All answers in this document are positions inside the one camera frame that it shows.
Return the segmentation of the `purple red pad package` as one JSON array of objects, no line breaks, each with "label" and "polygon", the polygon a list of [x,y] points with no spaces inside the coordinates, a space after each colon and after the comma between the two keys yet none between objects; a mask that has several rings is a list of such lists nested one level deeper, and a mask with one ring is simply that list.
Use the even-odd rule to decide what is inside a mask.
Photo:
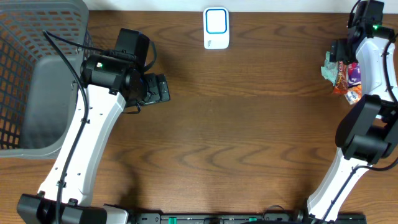
[{"label": "purple red pad package", "polygon": [[347,81],[349,88],[361,84],[361,71],[358,63],[352,63],[348,65]]}]

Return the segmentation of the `teal snack wrapper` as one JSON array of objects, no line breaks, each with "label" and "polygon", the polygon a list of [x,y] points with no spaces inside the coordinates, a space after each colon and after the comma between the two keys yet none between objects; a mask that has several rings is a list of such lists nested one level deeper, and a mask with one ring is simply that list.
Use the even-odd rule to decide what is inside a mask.
[{"label": "teal snack wrapper", "polygon": [[338,63],[330,61],[329,51],[326,51],[324,66],[321,67],[321,74],[324,79],[332,82],[333,86],[336,85],[338,78]]}]

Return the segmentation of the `orange snack bar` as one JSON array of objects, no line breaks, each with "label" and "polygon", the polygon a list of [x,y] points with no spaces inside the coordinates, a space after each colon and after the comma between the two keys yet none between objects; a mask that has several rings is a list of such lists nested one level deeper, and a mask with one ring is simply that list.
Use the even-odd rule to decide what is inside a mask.
[{"label": "orange snack bar", "polygon": [[336,78],[336,83],[334,85],[333,94],[336,95],[344,95],[348,92],[348,82],[347,82],[347,66],[339,61],[338,65],[338,74]]}]

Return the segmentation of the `orange tissue pack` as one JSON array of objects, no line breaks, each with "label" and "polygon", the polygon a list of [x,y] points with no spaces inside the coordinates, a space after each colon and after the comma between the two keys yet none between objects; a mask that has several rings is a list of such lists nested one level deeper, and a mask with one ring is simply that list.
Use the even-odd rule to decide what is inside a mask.
[{"label": "orange tissue pack", "polygon": [[356,85],[348,88],[345,93],[345,98],[350,105],[356,104],[362,97],[361,85]]}]

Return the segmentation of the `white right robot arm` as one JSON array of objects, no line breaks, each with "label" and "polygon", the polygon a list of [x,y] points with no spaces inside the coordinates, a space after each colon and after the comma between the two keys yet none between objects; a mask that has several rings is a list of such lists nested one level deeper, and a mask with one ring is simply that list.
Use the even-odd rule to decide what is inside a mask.
[{"label": "white right robot arm", "polygon": [[397,147],[397,32],[383,26],[383,9],[382,1],[357,1],[349,14],[347,38],[331,45],[331,62],[359,65],[362,97],[340,122],[333,163],[295,223],[364,223],[364,217],[340,216],[342,204],[367,171],[384,172],[397,165],[376,167]]}]

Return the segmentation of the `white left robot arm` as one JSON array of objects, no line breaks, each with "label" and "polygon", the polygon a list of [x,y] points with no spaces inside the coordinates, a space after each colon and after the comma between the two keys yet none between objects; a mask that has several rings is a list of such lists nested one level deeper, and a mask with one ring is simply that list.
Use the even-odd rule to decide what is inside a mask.
[{"label": "white left robot arm", "polygon": [[113,126],[125,108],[170,100],[164,74],[121,52],[94,54],[81,66],[82,89],[52,170],[37,194],[21,195],[25,223],[133,223],[117,205],[92,207],[96,173]]}]

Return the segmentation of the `white barcode scanner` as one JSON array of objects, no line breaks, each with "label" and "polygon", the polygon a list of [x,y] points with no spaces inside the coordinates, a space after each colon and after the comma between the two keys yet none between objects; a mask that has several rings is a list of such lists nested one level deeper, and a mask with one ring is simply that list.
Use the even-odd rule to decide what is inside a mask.
[{"label": "white barcode scanner", "polygon": [[229,46],[229,11],[225,7],[208,7],[203,11],[204,48],[221,50]]}]

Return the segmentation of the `grey plastic mesh basket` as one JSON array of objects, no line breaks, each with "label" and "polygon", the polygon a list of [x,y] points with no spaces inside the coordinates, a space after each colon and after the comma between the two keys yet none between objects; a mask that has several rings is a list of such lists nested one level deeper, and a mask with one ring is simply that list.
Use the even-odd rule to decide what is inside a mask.
[{"label": "grey plastic mesh basket", "polygon": [[82,0],[1,2],[1,156],[54,159],[91,54]]}]

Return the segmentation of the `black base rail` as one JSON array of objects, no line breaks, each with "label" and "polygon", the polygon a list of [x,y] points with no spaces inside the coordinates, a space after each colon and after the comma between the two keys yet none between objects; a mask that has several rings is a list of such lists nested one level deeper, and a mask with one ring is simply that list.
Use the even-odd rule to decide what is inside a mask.
[{"label": "black base rail", "polygon": [[263,214],[159,214],[137,213],[127,219],[128,224],[240,224],[240,223],[326,223],[314,218],[304,218],[287,212],[266,212]]}]

